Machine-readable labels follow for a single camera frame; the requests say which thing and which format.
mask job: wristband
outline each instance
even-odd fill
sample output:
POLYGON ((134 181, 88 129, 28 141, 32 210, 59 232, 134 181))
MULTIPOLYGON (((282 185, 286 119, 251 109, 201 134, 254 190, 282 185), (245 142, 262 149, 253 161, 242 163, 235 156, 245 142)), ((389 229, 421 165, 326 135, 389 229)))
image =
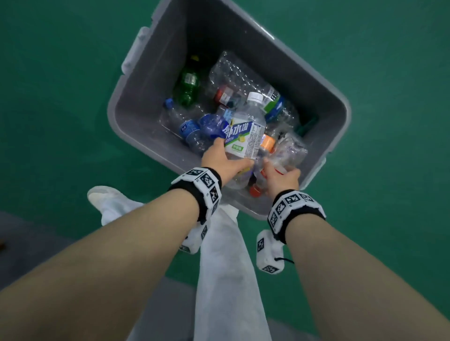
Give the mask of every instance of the wristband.
POLYGON ((168 191, 181 188, 191 193, 198 202, 198 220, 204 224, 219 206, 222 198, 222 179, 214 169, 195 167, 172 181, 168 191))
POLYGON ((280 192, 274 200, 267 222, 276 240, 286 244, 285 232, 292 219, 301 214, 314 214, 326 218, 322 206, 308 194, 288 189, 280 192))

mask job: bottle cap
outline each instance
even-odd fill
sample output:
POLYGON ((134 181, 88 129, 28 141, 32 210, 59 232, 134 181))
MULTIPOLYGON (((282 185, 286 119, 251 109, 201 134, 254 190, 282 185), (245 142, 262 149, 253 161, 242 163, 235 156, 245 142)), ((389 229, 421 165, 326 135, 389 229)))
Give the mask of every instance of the bottle cap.
POLYGON ((256 185, 253 185, 252 187, 250 187, 250 195, 254 198, 258 198, 260 197, 262 194, 261 188, 259 188, 256 185))
POLYGON ((257 102, 259 104, 262 104, 263 99, 264 99, 264 96, 257 92, 251 92, 248 94, 248 97, 247 97, 247 101, 257 102))
POLYGON ((276 141, 273 137, 270 137, 269 135, 264 134, 261 139, 261 147, 263 147, 264 149, 266 149, 267 151, 269 151, 271 153, 272 149, 275 146, 275 142, 276 141))
POLYGON ((173 99, 171 98, 166 99, 164 104, 166 105, 167 109, 173 109, 173 99))

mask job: pant leg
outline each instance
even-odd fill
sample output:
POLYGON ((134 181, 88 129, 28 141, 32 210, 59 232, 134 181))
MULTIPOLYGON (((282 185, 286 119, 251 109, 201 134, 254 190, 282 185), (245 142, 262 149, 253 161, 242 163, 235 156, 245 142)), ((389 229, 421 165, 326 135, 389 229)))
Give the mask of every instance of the pant leg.
POLYGON ((194 341, 270 341, 252 261, 226 211, 217 209, 200 248, 194 341))

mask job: white pants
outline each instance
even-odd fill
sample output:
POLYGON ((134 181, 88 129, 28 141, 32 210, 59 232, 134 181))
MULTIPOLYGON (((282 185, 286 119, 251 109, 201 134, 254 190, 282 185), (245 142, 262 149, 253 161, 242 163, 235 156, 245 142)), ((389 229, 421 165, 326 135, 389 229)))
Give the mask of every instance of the white pants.
MULTIPOLYGON (((123 194, 95 205, 102 225, 142 206, 123 194)), ((270 341, 255 270, 238 228, 237 210, 220 205, 200 249, 194 341, 270 341)), ((133 339, 133 331, 128 340, 133 339)))

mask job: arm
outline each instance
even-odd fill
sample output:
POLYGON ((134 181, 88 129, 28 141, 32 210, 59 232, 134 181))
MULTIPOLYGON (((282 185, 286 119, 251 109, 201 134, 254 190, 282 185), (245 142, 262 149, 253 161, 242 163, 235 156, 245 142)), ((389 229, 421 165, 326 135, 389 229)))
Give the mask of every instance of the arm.
MULTIPOLYGON (((298 188, 300 171, 266 163, 272 198, 298 188)), ((383 263, 312 214, 286 229, 286 242, 324 340, 450 340, 450 323, 383 263)))
MULTIPOLYGON (((202 159, 223 184, 251 164, 223 139, 202 159)), ((198 215, 174 189, 69 246, 0 292, 0 339, 124 340, 198 215)))

